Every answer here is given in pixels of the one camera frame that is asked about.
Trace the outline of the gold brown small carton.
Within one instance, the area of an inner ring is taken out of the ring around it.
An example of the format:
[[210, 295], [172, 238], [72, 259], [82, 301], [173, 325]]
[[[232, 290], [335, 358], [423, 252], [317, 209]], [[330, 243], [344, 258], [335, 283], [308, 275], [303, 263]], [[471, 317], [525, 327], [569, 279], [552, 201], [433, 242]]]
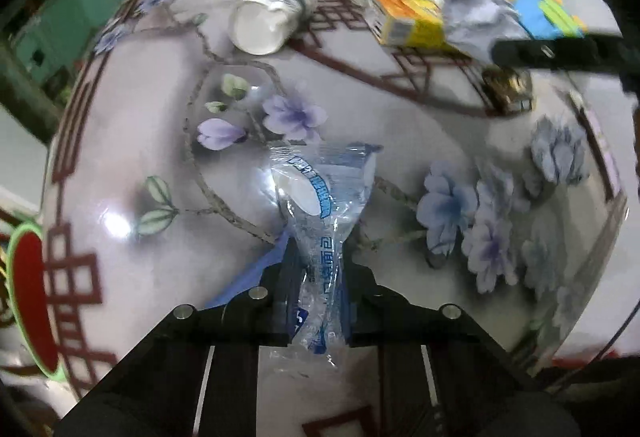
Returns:
[[535, 108], [533, 79], [529, 71], [487, 67], [482, 72], [489, 99], [504, 115], [531, 112]]

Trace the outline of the white printed paper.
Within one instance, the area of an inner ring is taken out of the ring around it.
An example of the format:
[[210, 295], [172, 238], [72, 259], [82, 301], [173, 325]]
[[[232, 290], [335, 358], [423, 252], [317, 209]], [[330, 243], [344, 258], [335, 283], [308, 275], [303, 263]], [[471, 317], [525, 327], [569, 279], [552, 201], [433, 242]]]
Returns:
[[448, 46], [485, 65], [497, 41], [527, 37], [508, 0], [444, 0], [442, 29]]

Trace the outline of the yellow orange juice carton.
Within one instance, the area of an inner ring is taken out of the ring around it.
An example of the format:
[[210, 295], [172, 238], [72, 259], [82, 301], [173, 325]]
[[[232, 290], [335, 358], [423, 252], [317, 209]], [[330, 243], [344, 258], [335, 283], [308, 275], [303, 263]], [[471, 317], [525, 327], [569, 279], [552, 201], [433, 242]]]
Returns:
[[445, 39], [442, 12], [431, 0], [368, 0], [364, 20], [382, 46], [456, 51]]

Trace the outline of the clear blue plastic wrapper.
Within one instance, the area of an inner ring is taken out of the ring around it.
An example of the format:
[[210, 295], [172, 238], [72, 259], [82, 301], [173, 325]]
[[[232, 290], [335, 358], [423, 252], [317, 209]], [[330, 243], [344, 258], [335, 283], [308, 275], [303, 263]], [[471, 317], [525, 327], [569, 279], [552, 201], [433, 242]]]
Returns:
[[326, 356], [345, 342], [343, 249], [369, 202], [376, 144], [283, 145], [270, 149], [271, 178], [303, 261], [293, 344]]

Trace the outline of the floral paper cup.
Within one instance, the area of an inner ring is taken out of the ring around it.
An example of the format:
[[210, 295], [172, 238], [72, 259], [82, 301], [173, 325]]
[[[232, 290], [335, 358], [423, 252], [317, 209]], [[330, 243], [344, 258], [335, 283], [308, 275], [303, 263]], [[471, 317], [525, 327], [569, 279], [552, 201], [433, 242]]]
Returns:
[[308, 21], [318, 0], [239, 0], [230, 15], [233, 45], [252, 56], [280, 50]]

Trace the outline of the green red trash bin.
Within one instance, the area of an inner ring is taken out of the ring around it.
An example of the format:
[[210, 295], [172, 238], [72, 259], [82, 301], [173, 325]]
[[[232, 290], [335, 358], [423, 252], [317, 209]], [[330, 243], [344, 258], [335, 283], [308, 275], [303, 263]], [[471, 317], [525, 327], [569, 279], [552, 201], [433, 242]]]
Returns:
[[40, 372], [52, 381], [66, 381], [53, 337], [44, 290], [42, 231], [22, 223], [12, 232], [6, 261], [6, 283], [15, 322]]

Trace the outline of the teal kitchen cabinets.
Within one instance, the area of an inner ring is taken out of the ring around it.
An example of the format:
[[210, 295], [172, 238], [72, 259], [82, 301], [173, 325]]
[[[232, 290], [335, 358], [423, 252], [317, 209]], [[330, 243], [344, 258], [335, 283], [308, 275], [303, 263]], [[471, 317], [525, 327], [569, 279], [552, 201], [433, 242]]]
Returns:
[[125, 1], [47, 0], [10, 40], [15, 56], [38, 84], [62, 67], [73, 72], [90, 40]]

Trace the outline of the blue green toy box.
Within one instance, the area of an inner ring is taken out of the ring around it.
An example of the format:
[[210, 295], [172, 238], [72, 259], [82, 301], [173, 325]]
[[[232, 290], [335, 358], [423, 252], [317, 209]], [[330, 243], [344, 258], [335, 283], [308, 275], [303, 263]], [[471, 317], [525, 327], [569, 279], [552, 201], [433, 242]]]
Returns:
[[562, 0], [508, 0], [518, 12], [520, 24], [534, 39], [582, 37], [586, 24], [569, 14]]

